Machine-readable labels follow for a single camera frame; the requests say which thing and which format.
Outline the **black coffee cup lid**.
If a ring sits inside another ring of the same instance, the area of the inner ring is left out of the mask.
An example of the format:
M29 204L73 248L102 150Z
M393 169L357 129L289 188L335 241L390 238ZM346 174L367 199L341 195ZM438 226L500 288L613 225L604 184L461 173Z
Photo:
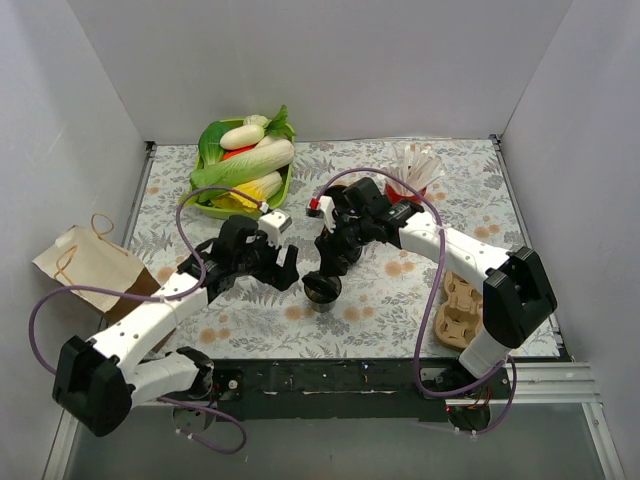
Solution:
M363 244L355 239L346 243L343 257L349 266L356 264L362 256Z

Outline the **black coffee cups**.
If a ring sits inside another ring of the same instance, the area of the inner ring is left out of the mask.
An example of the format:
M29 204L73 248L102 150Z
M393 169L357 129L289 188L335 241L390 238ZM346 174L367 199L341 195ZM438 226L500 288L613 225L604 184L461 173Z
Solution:
M333 200L334 209L337 214L348 213L350 211L350 204L344 195L345 190L345 185L334 184L325 192L325 196Z

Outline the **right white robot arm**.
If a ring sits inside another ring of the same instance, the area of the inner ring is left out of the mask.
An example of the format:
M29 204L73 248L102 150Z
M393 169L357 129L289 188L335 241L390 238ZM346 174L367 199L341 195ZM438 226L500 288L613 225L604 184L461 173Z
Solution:
M522 247L508 251L447 228L437 214L417 203L391 203L370 178L334 195L312 199L307 213L324 221L314 241L320 267L303 278L305 292L315 304L337 300L341 277L372 242L428 258L437 263L439 271L460 276L482 295L479 332L452 366L430 381L417 383L427 395L479 395L507 355L557 308L543 263L534 250Z

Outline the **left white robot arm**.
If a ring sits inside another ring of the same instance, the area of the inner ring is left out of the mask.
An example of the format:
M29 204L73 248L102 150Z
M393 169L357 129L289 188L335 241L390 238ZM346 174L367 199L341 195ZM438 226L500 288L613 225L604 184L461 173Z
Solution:
M191 347L159 360L149 353L187 317L206 308L239 277L251 276L279 291L296 283L298 250L281 246L290 216L274 210L253 220L234 215L218 237L200 244L152 297L115 325L88 340L77 336L61 348L53 399L95 436L113 432L130 410L181 392L200 400L214 388L214 363ZM286 256L277 263L280 252Z

